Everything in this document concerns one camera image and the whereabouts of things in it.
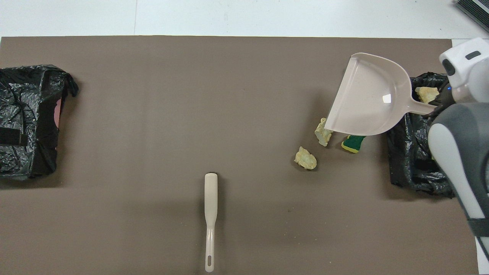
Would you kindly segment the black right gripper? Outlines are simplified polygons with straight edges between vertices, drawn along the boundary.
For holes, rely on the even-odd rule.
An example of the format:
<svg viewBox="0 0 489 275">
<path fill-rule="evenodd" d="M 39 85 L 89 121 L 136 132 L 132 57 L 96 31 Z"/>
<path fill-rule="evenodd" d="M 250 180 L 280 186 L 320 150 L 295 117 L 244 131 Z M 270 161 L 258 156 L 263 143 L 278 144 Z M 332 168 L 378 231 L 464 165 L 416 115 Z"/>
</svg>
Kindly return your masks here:
<svg viewBox="0 0 489 275">
<path fill-rule="evenodd" d="M 436 107 L 428 115 L 439 115 L 440 112 L 455 104 L 452 95 L 453 89 L 451 86 L 445 86 L 439 91 L 439 95 L 435 98 Z"/>
</svg>

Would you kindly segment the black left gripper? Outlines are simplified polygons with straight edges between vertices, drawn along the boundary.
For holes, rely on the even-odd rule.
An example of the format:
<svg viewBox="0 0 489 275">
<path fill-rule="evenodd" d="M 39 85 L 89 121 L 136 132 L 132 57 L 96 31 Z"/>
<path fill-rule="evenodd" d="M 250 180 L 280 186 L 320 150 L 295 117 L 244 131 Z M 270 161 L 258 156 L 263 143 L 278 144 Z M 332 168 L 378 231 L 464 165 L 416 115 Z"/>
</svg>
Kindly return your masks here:
<svg viewBox="0 0 489 275">
<path fill-rule="evenodd" d="M 0 127 L 0 145 L 27 146 L 28 136 L 19 129 Z"/>
</svg>

